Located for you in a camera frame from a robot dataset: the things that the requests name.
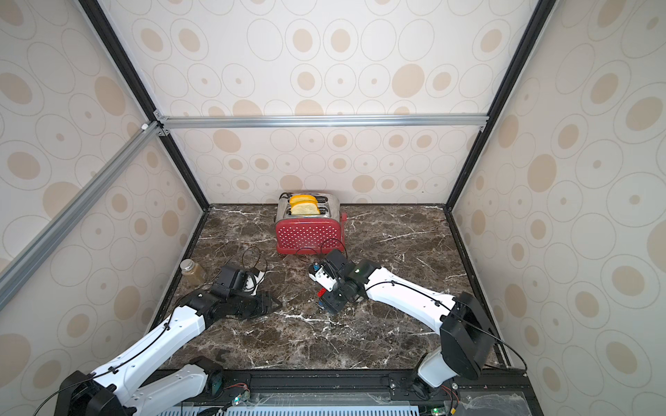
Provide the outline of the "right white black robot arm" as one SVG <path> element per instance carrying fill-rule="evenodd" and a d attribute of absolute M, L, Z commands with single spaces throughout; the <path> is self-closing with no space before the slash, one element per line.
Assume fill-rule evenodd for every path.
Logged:
<path fill-rule="evenodd" d="M 360 299 L 384 303 L 423 323 L 440 336 L 440 346 L 419 361 L 413 385 L 441 387 L 461 376 L 480 379 L 496 342 L 496 332 L 480 302 L 470 293 L 439 293 L 398 277 L 379 263 L 354 263 L 341 251 L 329 252 L 308 268 L 319 284 L 319 304 L 335 315 Z"/>

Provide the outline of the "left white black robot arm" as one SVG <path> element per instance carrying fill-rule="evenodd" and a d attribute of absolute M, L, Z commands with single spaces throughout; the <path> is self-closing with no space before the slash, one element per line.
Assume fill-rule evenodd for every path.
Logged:
<path fill-rule="evenodd" d="M 157 415 L 198 395 L 225 392 L 224 369 L 198 357 L 152 383 L 147 379 L 175 352 L 218 321 L 266 317 L 277 300 L 258 286 L 265 272 L 225 266 L 207 287 L 182 296 L 164 322 L 89 374 L 76 371 L 57 392 L 57 415 Z"/>

